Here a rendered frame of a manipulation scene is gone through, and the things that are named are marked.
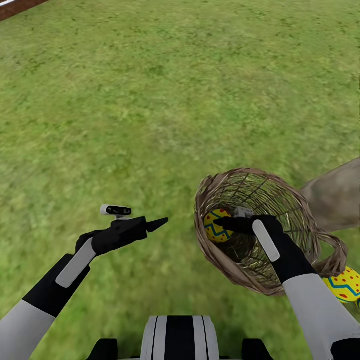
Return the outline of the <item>wicker basket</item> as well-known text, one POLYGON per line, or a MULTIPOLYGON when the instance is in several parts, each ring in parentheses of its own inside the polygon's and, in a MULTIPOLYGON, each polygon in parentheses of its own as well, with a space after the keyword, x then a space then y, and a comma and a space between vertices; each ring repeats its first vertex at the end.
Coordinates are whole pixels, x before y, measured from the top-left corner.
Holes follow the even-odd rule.
MULTIPOLYGON (((208 175, 201 180, 200 185, 197 187, 198 190, 194 196, 195 233, 197 235, 198 246, 203 251, 205 258, 218 268, 233 285, 243 286, 253 293, 263 294, 267 297, 283 297, 286 295, 286 292, 283 290, 283 284, 278 281, 279 277, 268 258, 262 258, 260 260, 261 263, 257 266, 248 265, 249 263, 245 261, 245 259, 253 255, 254 250, 258 246, 255 235, 248 234, 246 236, 247 245, 245 253, 241 257, 231 258, 228 255, 233 255, 244 245, 242 243, 242 235, 239 233, 234 238, 232 249, 226 247, 223 250, 221 245, 213 243, 212 240, 208 238, 203 223, 205 217, 215 209, 234 211, 237 208, 233 203, 223 203, 221 200, 223 199, 228 184, 233 176, 238 176, 239 178, 243 177, 233 192, 234 195, 237 195, 242 186, 246 186, 246 182, 250 175, 261 178, 266 183, 271 180, 272 182, 279 184, 278 190, 276 189, 275 191, 272 187, 268 186, 266 188, 272 196, 269 196, 265 201, 261 202, 257 196, 254 198, 257 202, 253 208, 254 212, 257 213, 265 207, 268 209, 269 203, 271 202, 273 204, 275 199, 277 199, 287 210, 280 213, 276 210, 274 216, 277 217, 278 220, 281 220, 282 216, 290 215, 295 223, 295 225, 291 223, 288 227, 289 229, 285 229, 283 233, 290 234, 296 245, 299 241, 298 236, 301 234, 303 242, 302 251, 305 253, 305 258, 317 274, 320 277, 330 279, 332 277, 338 277, 345 272, 350 248, 336 235, 327 232, 322 228, 318 228, 308 201, 300 190, 289 185, 282 177, 273 172, 267 172, 260 168, 249 166, 235 167, 231 170, 219 173, 214 177, 208 175), (200 189, 202 189, 202 191, 200 189), (285 199, 286 196, 296 204, 295 207, 293 207, 292 204, 288 204, 285 199), (300 213, 297 214, 297 211, 300 213), (320 256, 322 255, 320 241, 329 244, 331 247, 335 248, 335 251, 330 257, 319 262, 320 256), (265 270, 261 271, 262 268, 267 270, 270 266, 272 266, 269 272, 270 275, 266 275, 267 272, 265 270), (265 283, 257 279, 263 279, 265 283)), ((257 250, 262 252, 263 247, 259 245, 257 250)))

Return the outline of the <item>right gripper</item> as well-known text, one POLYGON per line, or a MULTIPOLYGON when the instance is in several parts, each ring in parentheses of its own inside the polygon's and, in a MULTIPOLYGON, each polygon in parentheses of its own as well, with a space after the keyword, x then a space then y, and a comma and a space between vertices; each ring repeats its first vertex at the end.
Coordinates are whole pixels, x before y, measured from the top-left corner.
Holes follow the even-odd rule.
POLYGON ((244 217, 233 218, 225 216, 223 218, 214 219, 213 223, 222 226, 224 230, 233 231, 237 235, 241 234, 246 236, 242 229, 242 223, 245 219, 246 218, 244 217))

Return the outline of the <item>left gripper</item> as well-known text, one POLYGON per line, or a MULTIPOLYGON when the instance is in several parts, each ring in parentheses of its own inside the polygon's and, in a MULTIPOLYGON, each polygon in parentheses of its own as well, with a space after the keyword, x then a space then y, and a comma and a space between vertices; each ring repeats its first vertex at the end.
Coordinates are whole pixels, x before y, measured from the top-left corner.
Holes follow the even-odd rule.
POLYGON ((114 251, 134 241, 146 239, 147 232, 151 233, 168 222, 168 218, 146 222, 144 216, 127 220, 117 219, 111 223, 110 228, 104 230, 102 242, 107 249, 114 251))

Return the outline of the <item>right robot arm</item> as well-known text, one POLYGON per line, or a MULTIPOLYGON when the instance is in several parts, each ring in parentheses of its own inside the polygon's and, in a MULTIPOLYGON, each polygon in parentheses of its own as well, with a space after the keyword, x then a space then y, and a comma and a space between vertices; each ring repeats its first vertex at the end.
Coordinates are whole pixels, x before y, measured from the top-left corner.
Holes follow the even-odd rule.
POLYGON ((360 360, 360 323, 327 287, 274 214, 237 205, 214 219, 224 230, 256 236, 289 299, 313 360, 360 360))

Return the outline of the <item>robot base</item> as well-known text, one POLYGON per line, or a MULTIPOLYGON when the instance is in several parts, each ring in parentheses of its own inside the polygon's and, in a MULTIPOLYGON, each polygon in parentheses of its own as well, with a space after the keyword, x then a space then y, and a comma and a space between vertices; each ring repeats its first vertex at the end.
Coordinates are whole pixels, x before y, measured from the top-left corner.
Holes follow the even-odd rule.
MULTIPOLYGON (((100 339, 88 360, 118 360, 118 342, 116 339, 100 339)), ((245 338, 242 342, 241 360, 272 360, 265 344, 259 338, 245 338)), ((141 360, 140 356, 132 356, 128 360, 141 360)), ((220 356, 219 360, 239 360, 228 356, 220 356)))

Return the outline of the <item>robot trunk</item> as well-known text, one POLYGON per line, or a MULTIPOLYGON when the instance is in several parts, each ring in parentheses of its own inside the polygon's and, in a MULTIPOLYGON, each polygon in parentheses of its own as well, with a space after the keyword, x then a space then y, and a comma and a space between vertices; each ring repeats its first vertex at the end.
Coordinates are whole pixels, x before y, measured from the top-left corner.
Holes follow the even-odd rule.
POLYGON ((150 316, 140 360, 220 360, 214 322, 209 315, 150 316))

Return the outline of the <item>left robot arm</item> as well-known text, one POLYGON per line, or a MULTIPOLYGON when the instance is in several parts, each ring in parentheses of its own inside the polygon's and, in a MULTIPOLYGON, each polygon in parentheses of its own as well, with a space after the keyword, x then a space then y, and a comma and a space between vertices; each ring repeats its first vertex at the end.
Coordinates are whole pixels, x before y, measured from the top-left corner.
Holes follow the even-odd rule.
POLYGON ((97 255, 147 238, 169 222, 163 218, 146 222, 144 216, 131 219, 132 209, 103 204, 102 215, 115 216, 108 229, 85 233, 76 242, 74 255, 64 257, 0 320, 0 360, 28 360, 89 273, 97 255))

